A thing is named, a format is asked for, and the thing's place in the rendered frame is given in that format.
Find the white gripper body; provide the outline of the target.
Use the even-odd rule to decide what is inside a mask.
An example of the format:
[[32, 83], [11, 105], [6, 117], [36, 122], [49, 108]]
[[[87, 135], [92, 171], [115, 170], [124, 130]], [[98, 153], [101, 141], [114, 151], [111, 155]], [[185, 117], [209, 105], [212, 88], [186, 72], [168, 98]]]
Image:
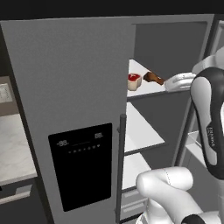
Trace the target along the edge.
[[187, 90], [195, 76], [195, 73], [178, 73], [164, 82], [164, 88], [167, 92]]

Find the brown chicken drumstick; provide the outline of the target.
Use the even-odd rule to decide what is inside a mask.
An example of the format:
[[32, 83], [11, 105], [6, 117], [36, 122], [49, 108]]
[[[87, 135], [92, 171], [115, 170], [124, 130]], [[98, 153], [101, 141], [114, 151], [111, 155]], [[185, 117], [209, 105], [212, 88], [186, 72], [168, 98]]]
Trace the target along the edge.
[[165, 83], [165, 80], [158, 77], [156, 74], [153, 72], [147, 72], [144, 76], [143, 79], [147, 82], [156, 82], [159, 85], [163, 85]]

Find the white fridge shelf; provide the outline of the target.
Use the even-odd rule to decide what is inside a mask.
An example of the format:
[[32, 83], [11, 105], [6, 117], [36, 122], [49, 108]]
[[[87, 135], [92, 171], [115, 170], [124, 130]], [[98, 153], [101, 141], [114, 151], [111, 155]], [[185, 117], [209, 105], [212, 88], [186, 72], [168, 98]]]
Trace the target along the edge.
[[130, 102], [126, 105], [126, 115], [125, 155], [168, 144]]
[[128, 97], [155, 94], [159, 92], [164, 92], [165, 84], [159, 85], [156, 82], [147, 82], [144, 80], [144, 75], [149, 72], [149, 69], [142, 66], [140, 63], [136, 62], [134, 59], [129, 61], [129, 74], [140, 74], [142, 76], [142, 84], [136, 91], [129, 91], [127, 93]]
[[125, 190], [135, 186], [137, 176], [150, 169], [141, 153], [125, 156], [123, 161], [122, 189]]

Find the raw red steak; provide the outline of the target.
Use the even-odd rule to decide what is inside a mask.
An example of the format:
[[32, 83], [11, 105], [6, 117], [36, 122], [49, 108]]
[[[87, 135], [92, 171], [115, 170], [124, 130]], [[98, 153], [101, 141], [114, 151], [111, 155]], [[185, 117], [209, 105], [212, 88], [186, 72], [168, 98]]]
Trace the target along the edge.
[[142, 84], [142, 76], [138, 73], [128, 75], [128, 90], [136, 91]]

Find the open grey fridge door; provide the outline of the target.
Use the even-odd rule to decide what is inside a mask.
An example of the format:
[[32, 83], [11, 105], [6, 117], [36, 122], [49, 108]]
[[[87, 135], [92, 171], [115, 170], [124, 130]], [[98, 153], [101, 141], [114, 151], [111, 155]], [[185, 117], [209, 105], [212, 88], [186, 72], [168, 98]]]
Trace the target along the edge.
[[[202, 54], [202, 59], [217, 50], [222, 29], [224, 29], [224, 14], [215, 14], [213, 16], [213, 22], [206, 42], [206, 48]], [[192, 100], [189, 99], [186, 105], [185, 117], [178, 137], [175, 154], [172, 160], [172, 166], [181, 166], [183, 164], [184, 156], [186, 154], [186, 141], [188, 138], [188, 133], [192, 130], [195, 120], [196, 118], [193, 103]]]

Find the grey fridge door black panel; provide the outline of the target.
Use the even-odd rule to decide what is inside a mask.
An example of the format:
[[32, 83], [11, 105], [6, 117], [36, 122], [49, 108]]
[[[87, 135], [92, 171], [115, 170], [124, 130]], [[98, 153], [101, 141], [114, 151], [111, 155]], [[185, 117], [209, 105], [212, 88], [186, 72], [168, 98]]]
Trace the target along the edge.
[[118, 129], [134, 39], [128, 17], [0, 22], [49, 224], [116, 224]]

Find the grey fridge drawer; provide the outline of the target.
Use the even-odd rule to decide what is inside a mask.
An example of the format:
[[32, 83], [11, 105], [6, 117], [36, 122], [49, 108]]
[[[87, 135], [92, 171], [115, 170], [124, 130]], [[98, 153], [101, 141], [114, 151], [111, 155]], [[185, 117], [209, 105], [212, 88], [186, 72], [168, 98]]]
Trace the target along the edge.
[[123, 192], [120, 219], [124, 220], [133, 215], [142, 213], [145, 209], [146, 202], [147, 199], [142, 196], [137, 189]]

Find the grey cupboard drawer front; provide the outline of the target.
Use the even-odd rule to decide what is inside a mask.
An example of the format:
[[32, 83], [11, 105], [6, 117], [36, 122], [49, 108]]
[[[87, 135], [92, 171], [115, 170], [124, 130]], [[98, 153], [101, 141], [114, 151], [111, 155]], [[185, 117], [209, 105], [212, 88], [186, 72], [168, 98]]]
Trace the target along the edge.
[[0, 191], [0, 205], [27, 198], [31, 195], [32, 184], [5, 185]]

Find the white wall socket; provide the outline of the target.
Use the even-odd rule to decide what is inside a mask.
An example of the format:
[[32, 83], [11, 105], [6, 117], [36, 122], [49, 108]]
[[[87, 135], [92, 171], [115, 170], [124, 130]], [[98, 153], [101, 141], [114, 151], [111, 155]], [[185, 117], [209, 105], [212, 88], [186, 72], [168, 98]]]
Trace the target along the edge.
[[11, 102], [11, 91], [7, 83], [0, 84], [0, 103]]

